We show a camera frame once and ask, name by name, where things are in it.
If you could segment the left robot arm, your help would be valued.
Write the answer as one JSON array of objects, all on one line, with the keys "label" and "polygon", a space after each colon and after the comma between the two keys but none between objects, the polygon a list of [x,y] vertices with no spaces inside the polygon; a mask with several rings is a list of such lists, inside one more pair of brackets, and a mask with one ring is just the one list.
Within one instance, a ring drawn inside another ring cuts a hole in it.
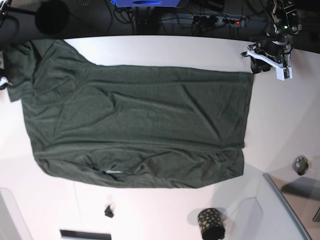
[{"label": "left robot arm", "polygon": [[253,74],[275,68],[279,80],[291,79],[292,37],[302,29],[298,10],[291,0],[261,0],[260,4],[267,24],[261,34],[249,38],[252,44],[241,56],[250,58]]}]

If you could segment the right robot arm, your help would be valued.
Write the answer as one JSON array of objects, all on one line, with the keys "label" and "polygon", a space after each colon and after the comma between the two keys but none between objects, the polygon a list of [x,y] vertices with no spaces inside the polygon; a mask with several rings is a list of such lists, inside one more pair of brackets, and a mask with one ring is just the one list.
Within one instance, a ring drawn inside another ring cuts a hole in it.
[{"label": "right robot arm", "polygon": [[11,7],[11,0],[0,1],[0,89],[4,90],[10,81],[6,77],[4,50],[15,39],[18,30],[18,20],[8,15]]}]

